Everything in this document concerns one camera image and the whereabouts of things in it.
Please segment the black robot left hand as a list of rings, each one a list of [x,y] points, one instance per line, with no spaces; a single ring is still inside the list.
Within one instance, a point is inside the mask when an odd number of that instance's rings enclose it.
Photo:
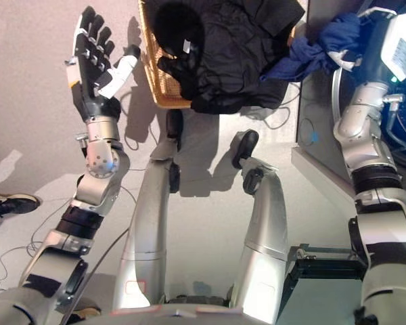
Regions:
[[[93,7],[86,7],[78,17],[72,42],[72,55],[65,61],[72,101],[83,122],[98,116],[118,120],[121,104],[115,98],[136,67],[141,50],[132,44],[113,64],[115,48],[112,31]]]

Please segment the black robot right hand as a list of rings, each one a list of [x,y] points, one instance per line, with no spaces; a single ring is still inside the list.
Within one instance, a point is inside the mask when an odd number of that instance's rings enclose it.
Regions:
[[[321,35],[325,52],[360,83],[406,79],[406,13],[372,7],[340,14]]]

